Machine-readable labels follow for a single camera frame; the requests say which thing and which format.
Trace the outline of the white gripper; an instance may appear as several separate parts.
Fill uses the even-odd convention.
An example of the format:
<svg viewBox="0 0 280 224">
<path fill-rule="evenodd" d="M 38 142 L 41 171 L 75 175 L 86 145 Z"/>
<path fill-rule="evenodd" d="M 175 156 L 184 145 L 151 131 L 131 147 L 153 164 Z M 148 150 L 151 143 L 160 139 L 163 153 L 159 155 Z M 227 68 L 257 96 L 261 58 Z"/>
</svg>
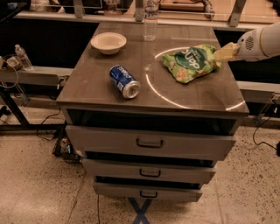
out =
<svg viewBox="0 0 280 224">
<path fill-rule="evenodd" d="M 237 43 L 230 42 L 217 50 L 213 56 L 216 61 L 229 62 L 238 58 L 245 61 L 265 60 L 267 55 L 263 51 L 263 31 L 258 28 L 244 33 Z"/>
</svg>

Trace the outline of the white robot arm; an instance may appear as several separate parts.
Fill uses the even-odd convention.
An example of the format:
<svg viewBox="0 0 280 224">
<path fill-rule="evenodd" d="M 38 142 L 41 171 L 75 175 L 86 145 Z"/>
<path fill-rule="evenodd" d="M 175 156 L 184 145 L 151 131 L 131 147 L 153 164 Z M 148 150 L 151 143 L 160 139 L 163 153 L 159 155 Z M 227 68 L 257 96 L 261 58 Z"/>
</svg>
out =
<svg viewBox="0 0 280 224">
<path fill-rule="evenodd" d="M 280 55 L 280 22 L 245 32 L 236 43 L 229 42 L 214 52 L 219 62 L 255 62 Z"/>
</svg>

